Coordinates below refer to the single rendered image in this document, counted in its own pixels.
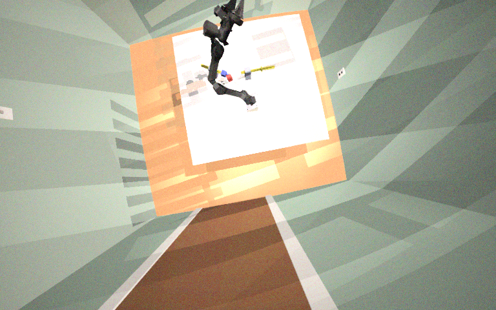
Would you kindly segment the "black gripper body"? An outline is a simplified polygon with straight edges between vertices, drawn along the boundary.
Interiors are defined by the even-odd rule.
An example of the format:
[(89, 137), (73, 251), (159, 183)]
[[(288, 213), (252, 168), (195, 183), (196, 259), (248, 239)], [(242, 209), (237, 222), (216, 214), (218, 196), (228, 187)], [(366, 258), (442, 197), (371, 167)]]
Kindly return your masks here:
[(227, 13), (226, 15), (229, 16), (228, 21), (226, 22), (225, 25), (222, 25), (223, 22), (220, 22), (223, 30), (225, 30), (227, 33), (233, 32), (232, 27), (234, 24), (237, 24), (238, 26), (242, 26), (243, 22), (240, 17), (238, 17), (236, 14), (232, 13), (232, 10), (229, 10), (227, 7), (221, 6), (221, 9), (223, 12)]

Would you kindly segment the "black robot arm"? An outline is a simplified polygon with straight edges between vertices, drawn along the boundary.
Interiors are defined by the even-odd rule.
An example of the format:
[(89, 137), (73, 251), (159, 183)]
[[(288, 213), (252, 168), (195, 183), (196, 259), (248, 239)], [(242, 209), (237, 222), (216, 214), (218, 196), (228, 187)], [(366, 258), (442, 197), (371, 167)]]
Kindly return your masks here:
[[(223, 22), (222, 25), (225, 25), (229, 19), (229, 15), (226, 15), (227, 13), (223, 12), (219, 5), (214, 8), (214, 14), (216, 17), (219, 16), (219, 18), (221, 18), (221, 22)], [(255, 96), (250, 96), (245, 90), (239, 92), (237, 90), (224, 87), (222, 84), (216, 82), (218, 64), (224, 53), (224, 47), (220, 44), (220, 42), (223, 43), (224, 46), (229, 45), (229, 43), (227, 42), (229, 33), (227, 33), (222, 28), (219, 29), (217, 25), (210, 22), (209, 20), (206, 20), (203, 24), (203, 35), (205, 37), (209, 37), (212, 43), (211, 65), (209, 74), (207, 76), (207, 80), (213, 85), (212, 89), (215, 91), (215, 93), (217, 93), (217, 95), (227, 94), (233, 97), (241, 98), (247, 105), (254, 105), (256, 103)], [(218, 41), (215, 38), (217, 38)]]

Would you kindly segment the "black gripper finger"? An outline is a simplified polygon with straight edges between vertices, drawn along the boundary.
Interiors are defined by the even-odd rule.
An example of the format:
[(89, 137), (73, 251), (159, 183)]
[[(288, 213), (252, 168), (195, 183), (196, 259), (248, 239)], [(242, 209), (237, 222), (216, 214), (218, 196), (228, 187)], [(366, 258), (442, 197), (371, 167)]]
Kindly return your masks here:
[(230, 0), (226, 5), (229, 10), (235, 10), (236, 0)]
[(236, 7), (235, 10), (232, 10), (234, 14), (236, 14), (238, 17), (243, 19), (243, 8), (244, 8), (244, 1), (245, 0), (240, 0), (238, 6)]

